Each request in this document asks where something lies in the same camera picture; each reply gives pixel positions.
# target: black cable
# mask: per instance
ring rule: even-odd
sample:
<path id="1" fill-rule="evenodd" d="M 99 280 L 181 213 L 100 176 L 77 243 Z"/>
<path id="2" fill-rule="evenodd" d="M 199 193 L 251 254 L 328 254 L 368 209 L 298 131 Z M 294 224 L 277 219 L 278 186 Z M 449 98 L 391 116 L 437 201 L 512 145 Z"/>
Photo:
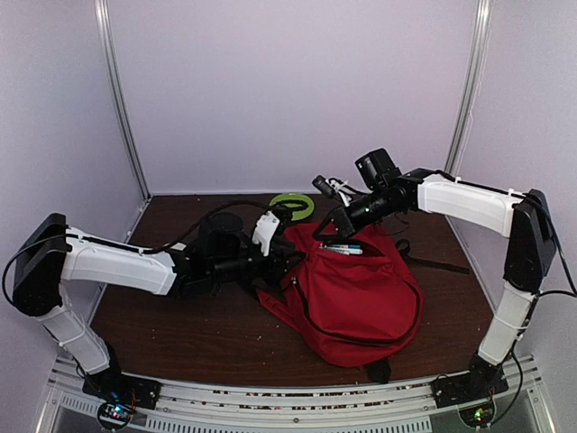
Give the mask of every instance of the black cable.
<path id="1" fill-rule="evenodd" d="M 543 291 L 543 292 L 539 293 L 537 295 L 537 297 L 543 298 L 544 296 L 547 296 L 547 295 L 567 295 L 567 296 L 571 296 L 572 298 L 577 298 L 577 296 L 574 293 L 571 293 L 570 291 L 564 291 L 564 290 Z"/>
<path id="2" fill-rule="evenodd" d="M 111 401 L 110 399 L 108 399 L 101 392 L 100 387 L 96 383 L 94 383 L 94 381 L 92 381 L 92 379 L 90 379 L 87 372 L 84 370 L 84 368 L 82 368 L 82 365 L 80 365 L 80 363 L 78 362 L 78 359 L 76 359 L 74 356 L 72 358 L 76 362 L 76 374 L 81 379 L 83 379 L 84 381 L 86 381 L 88 383 L 88 385 L 90 386 L 90 388 L 92 388 L 92 391 L 95 392 L 95 394 L 98 396 L 98 398 L 100 398 L 101 400 L 104 400 L 104 402 L 100 406 L 98 406 L 98 410 L 96 411 L 96 420 L 98 421 L 98 424 L 100 424 L 100 427 L 105 428 L 107 430 L 112 430 L 112 429 L 122 430 L 123 428 L 128 426 L 128 424 L 130 424 L 130 422 L 132 420 L 132 416 L 135 413 L 137 413 L 136 410 L 134 410 L 132 408 L 127 408 L 125 405 L 123 405 L 122 403 L 120 403 L 118 401 Z M 125 411 L 129 415 L 129 418 L 126 419 L 125 421 L 123 421 L 123 423 L 119 424 L 119 425 L 116 425 L 113 423 L 109 423 L 110 425 L 106 424 L 105 419 L 102 419 L 102 417 L 106 416 L 105 409 L 107 406 L 114 406 L 115 408 L 120 407 L 123 411 Z"/>
<path id="3" fill-rule="evenodd" d="M 8 260 L 8 263 L 4 267 L 4 272 L 2 273 L 2 292 L 4 294 L 4 297 L 6 298 L 6 301 L 8 301 L 8 303 L 10 305 L 12 305 L 14 308 L 16 308 L 16 306 L 14 305 L 14 302 L 8 296 L 8 290 L 6 288 L 6 279 L 8 278 L 8 271 L 10 271 L 10 267 L 12 266 L 12 263 L 14 263 L 16 261 L 16 259 L 18 259 L 18 257 L 20 257 L 22 254 L 30 251 L 32 248 L 36 248 L 39 245 L 46 244 L 47 242 L 52 241 L 54 239 L 60 239 L 60 238 L 65 238 L 65 237 L 78 238 L 78 235 L 66 233 L 66 234 L 61 234 L 61 235 L 54 235 L 54 236 L 45 237 L 44 239 L 41 239 L 40 241 L 36 241 L 30 245 L 26 245 L 22 250 L 20 250 L 18 253 L 13 255 L 10 258 L 10 260 Z"/>
<path id="4" fill-rule="evenodd" d="M 219 207 L 215 207 L 214 209 L 206 212 L 203 216 L 200 217 L 200 219 L 198 219 L 198 221 L 196 221 L 192 226 L 190 226 L 184 233 L 182 233 L 176 239 L 174 239 L 174 240 L 168 242 L 167 244 L 160 246 L 158 248 L 150 248 L 150 249 L 142 250 L 141 253 L 142 254 L 156 254 L 156 253 L 165 252 L 165 251 L 169 250 L 170 248 L 172 248 L 174 245 L 182 242 L 186 237 L 188 237 L 192 232 L 194 232 L 195 229 L 198 226 L 200 226 L 200 224 L 205 219 L 211 217 L 212 215 L 214 215 L 214 214 L 216 214 L 222 210 L 228 209 L 229 207 L 241 206 L 241 205 L 254 206 L 254 207 L 259 207 L 261 209 L 271 210 L 271 211 L 274 211 L 275 209 L 284 209 L 284 210 L 292 212 L 292 210 L 289 207 L 284 207 L 284 206 L 282 206 L 282 204 L 279 206 L 269 206 L 269 205 L 263 205 L 262 203 L 259 203 L 257 201 L 251 201 L 251 200 L 229 201 L 228 203 L 225 203 Z"/>
<path id="5" fill-rule="evenodd" d="M 523 368 L 521 367 L 520 362 L 518 361 L 517 357 L 513 353 L 513 348 L 511 348 L 511 357 L 513 358 L 513 361 L 515 361 L 515 364 L 517 364 L 517 368 L 519 370 L 519 386 L 517 387 L 517 392 L 515 392 L 515 395 L 513 396 L 513 400 L 511 400 L 511 403 L 508 404 L 507 408 L 505 410 L 503 410 L 501 412 L 501 414 L 496 419 L 494 419 L 492 422 L 489 423 L 490 427 L 493 427 L 495 424 L 497 424 L 503 418 L 505 418 L 505 415 L 507 415 L 508 412 L 511 410 L 511 408 L 515 404 L 515 401 L 517 401 L 519 394 L 521 393 L 521 390 L 523 389 Z"/>
<path id="6" fill-rule="evenodd" d="M 395 212 L 393 214 L 393 217 L 399 221 L 402 225 L 404 225 L 403 228 L 397 230 L 396 232 L 393 233 L 387 233 L 388 236 L 396 236 L 396 235 L 400 235 L 401 233 L 406 232 L 409 228 L 411 228 L 411 223 L 409 223 L 408 221 L 405 221 L 404 219 L 402 219 L 400 216 L 398 216 L 398 212 Z"/>
<path id="7" fill-rule="evenodd" d="M 434 174 L 440 174 L 441 176 L 443 176 L 444 178 L 446 178 L 452 182 L 456 181 L 456 178 L 454 176 L 451 176 L 449 173 L 446 173 L 442 170 L 436 170 L 434 172 Z M 459 183 L 461 183 L 463 185 L 467 185 L 469 187 L 475 187 L 475 188 L 479 188 L 479 189 L 486 189 L 486 190 L 492 191 L 492 192 L 497 192 L 499 194 L 504 194 L 506 196 L 509 194 L 507 191 L 505 191 L 503 189 L 487 187 L 485 185 L 479 185 L 477 183 L 466 182 L 466 181 L 462 181 L 462 180 L 460 180 Z M 511 194 L 511 197 L 521 198 L 522 200 L 525 200 L 528 204 L 530 204 L 537 211 L 539 211 L 539 213 L 543 216 L 543 218 L 547 222 L 547 225 L 551 229 L 551 235 L 553 238 L 553 242 L 554 242 L 557 250 L 559 251 L 559 258 L 561 259 L 561 264 L 562 264 L 563 270 L 565 272 L 565 277 L 567 278 L 567 281 L 569 282 L 569 286 L 571 287 L 573 297 L 577 298 L 577 287 L 575 287 L 575 283 L 573 282 L 571 271 L 569 270 L 569 265 L 567 264 L 567 259 L 565 258 L 565 252 L 563 250 L 563 246 L 561 245 L 561 241 L 559 240 L 559 236 L 557 235 L 557 231 L 555 230 L 553 220 L 551 219 L 549 212 L 547 211 L 547 209 L 545 209 L 543 207 L 543 205 L 541 203 L 539 203 L 539 201 L 534 196 L 531 196 L 528 193 L 526 193 L 526 194 Z M 563 292 L 561 290 L 552 290 L 552 291 L 544 292 L 542 294 L 542 296 L 544 296 L 546 293 L 560 295 L 560 294 L 565 294 L 568 292 Z"/>
<path id="8" fill-rule="evenodd" d="M 571 286 L 571 291 L 577 297 L 577 288 L 575 288 L 575 283 L 573 282 L 573 278 L 571 275 L 571 271 L 569 270 L 569 265 L 567 264 L 567 259 L 565 258 L 565 252 L 563 251 L 563 247 L 561 246 L 561 241 L 559 240 L 559 236 L 557 235 L 557 231 L 553 225 L 553 220 L 549 215 L 549 212 L 536 200 L 532 198 L 530 195 L 525 195 L 524 200 L 527 201 L 531 206 L 535 207 L 537 210 L 541 212 L 547 224 L 551 228 L 551 234 L 553 238 L 553 242 L 559 251 L 559 258 L 561 258 L 561 264 L 563 266 L 563 270 L 565 271 L 565 276 L 567 277 L 567 281 L 569 282 L 569 286 Z"/>

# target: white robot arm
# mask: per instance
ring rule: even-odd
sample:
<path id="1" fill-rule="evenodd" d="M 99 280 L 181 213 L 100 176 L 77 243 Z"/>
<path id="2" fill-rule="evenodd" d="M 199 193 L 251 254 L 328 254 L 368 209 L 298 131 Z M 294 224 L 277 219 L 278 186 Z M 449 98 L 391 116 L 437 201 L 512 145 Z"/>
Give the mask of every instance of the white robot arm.
<path id="1" fill-rule="evenodd" d="M 128 394 L 132 398 L 134 391 L 140 407 L 153 408 L 160 385 L 122 375 L 114 349 L 73 309 L 60 283 L 99 281 L 158 296 L 189 298 L 210 291 L 219 282 L 243 284 L 256 276 L 274 280 L 278 278 L 275 272 L 284 272 L 293 255 L 298 255 L 273 243 L 281 218 L 271 211 L 259 220 L 248 245 L 241 245 L 240 218 L 217 214 L 209 219 L 214 222 L 214 218 L 221 218 L 216 228 L 211 222 L 200 225 L 203 244 L 194 242 L 182 245 L 184 249 L 162 251 L 89 235 L 67 226 L 63 215 L 52 214 L 14 257 L 14 291 L 8 300 L 23 314 L 42 323 L 59 346 L 76 359 L 87 376 L 86 392 L 122 402 Z M 230 225 L 234 233 L 221 233 Z M 211 245 L 225 245 L 228 250 L 218 251 L 212 258 L 208 251 Z"/>
<path id="2" fill-rule="evenodd" d="M 387 215 L 408 210 L 460 218 L 509 239 L 503 296 L 471 359 L 470 372 L 433 384 L 438 407 L 470 401 L 474 396 L 484 398 L 488 390 L 505 391 L 501 365 L 528 326 L 556 254 L 545 195 L 535 189 L 524 195 L 474 185 L 439 170 L 417 169 L 401 175 L 384 149 L 368 153 L 355 164 L 371 193 L 332 211 L 315 232 L 319 240 L 349 237 Z M 317 176 L 313 185 L 329 198 L 338 197 L 322 176 Z M 323 234 L 329 224 L 337 235 Z"/>

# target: camera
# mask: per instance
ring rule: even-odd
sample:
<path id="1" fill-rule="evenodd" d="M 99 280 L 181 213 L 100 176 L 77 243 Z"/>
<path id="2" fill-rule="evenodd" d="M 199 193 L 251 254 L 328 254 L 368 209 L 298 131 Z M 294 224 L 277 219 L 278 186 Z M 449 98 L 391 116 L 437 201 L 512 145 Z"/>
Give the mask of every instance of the camera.
<path id="1" fill-rule="evenodd" d="M 385 189 L 401 175 L 400 170 L 384 149 L 367 153 L 354 162 L 362 180 L 371 191 Z"/>

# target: aluminum frame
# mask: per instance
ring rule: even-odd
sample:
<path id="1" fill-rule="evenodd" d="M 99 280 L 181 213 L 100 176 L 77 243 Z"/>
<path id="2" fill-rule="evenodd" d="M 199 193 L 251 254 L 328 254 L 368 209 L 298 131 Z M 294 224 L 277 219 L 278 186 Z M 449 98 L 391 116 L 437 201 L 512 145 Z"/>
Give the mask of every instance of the aluminum frame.
<path id="1" fill-rule="evenodd" d="M 520 360 L 525 375 L 523 396 L 531 397 L 541 433 L 554 433 L 547 394 L 532 356 Z M 504 365 L 509 390 L 517 391 L 519 374 L 512 361 Z M 375 432 L 432 431 L 430 417 L 456 407 L 437 409 L 430 382 L 435 376 L 387 385 L 350 385 L 320 388 L 264 388 L 209 385 L 157 379 L 162 383 L 156 410 L 140 410 L 131 427 L 151 432 Z M 91 416 L 100 400 L 82 393 L 76 365 L 57 359 L 37 433 L 51 433 L 65 408 Z"/>
<path id="2" fill-rule="evenodd" d="M 481 85 L 481 73 L 489 40 L 492 6 L 492 0 L 479 0 L 477 5 L 477 18 L 472 36 L 471 57 L 469 58 L 463 98 L 447 155 L 447 162 L 444 166 L 444 170 L 453 175 L 459 170 L 461 164 L 465 141 L 471 127 L 472 104 Z"/>
<path id="3" fill-rule="evenodd" d="M 100 32 L 100 40 L 105 52 L 106 66 L 108 68 L 108 77 L 110 79 L 110 86 L 114 99 L 114 108 L 120 131 L 123 137 L 124 147 L 128 153 L 130 165 L 133 169 L 134 176 L 138 183 L 138 188 L 141 192 L 142 198 L 147 200 L 151 193 L 144 178 L 144 171 L 142 169 L 141 160 L 136 150 L 134 143 L 133 130 L 128 119 L 128 111 L 124 101 L 124 93 L 120 80 L 120 73 L 118 71 L 118 64 L 116 62 L 116 53 L 114 51 L 114 40 L 112 37 L 112 26 L 110 24 L 110 16 L 108 14 L 108 0 L 95 0 L 96 9 L 96 23 L 98 24 L 98 31 Z"/>

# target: red backpack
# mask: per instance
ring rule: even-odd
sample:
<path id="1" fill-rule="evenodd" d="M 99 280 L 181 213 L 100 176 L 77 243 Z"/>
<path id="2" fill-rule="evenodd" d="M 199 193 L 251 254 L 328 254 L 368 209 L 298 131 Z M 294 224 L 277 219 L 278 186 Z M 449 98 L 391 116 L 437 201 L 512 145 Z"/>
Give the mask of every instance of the red backpack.
<path id="1" fill-rule="evenodd" d="M 329 364 L 360 367 L 395 354 L 415 337 L 425 296 L 382 226 L 352 239 L 362 255 L 343 255 L 313 238 L 317 224 L 284 237 L 307 254 L 282 281 L 285 301 L 259 290 L 264 308 L 293 327 Z"/>

